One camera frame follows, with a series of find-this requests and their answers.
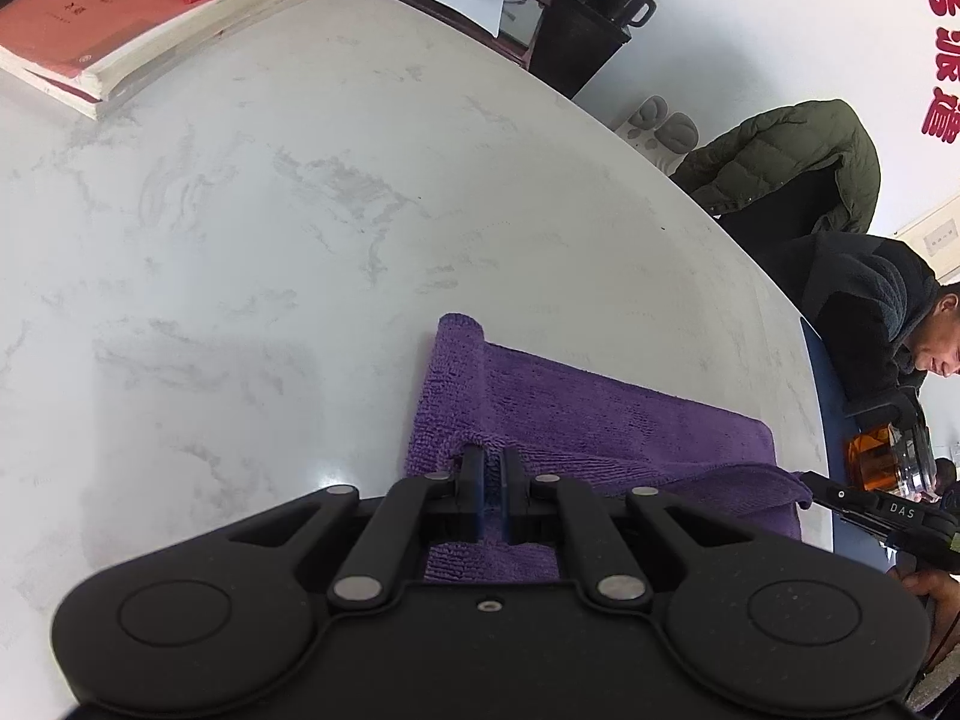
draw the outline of green jacket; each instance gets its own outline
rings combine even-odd
[[[867,232],[880,192],[880,161],[843,100],[808,100],[747,119],[691,151],[672,178],[707,213],[722,215],[833,163],[843,205],[822,215],[811,232]]]

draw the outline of purple towel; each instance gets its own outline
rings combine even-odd
[[[447,314],[416,408],[407,474],[447,469],[467,442],[491,456],[491,491],[499,452],[515,446],[531,475],[576,477],[608,495],[664,488],[792,538],[800,537],[795,504],[810,503],[809,490],[776,467],[762,422],[486,343],[473,319]],[[498,527],[488,517],[482,543],[431,550],[426,578],[555,579],[550,548],[507,546]]]

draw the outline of human hand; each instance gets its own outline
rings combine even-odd
[[[896,568],[888,572],[890,576],[901,579]],[[930,647],[926,659],[930,661],[927,669],[933,669],[960,642],[960,623],[954,625],[960,615],[960,584],[946,571],[925,569],[901,579],[904,589],[916,596],[929,595],[937,602],[937,611],[933,618],[933,631],[930,632]]]

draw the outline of man's hair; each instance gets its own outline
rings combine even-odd
[[[937,464],[937,493],[943,495],[957,481],[957,466],[949,458],[937,458],[934,462]]]

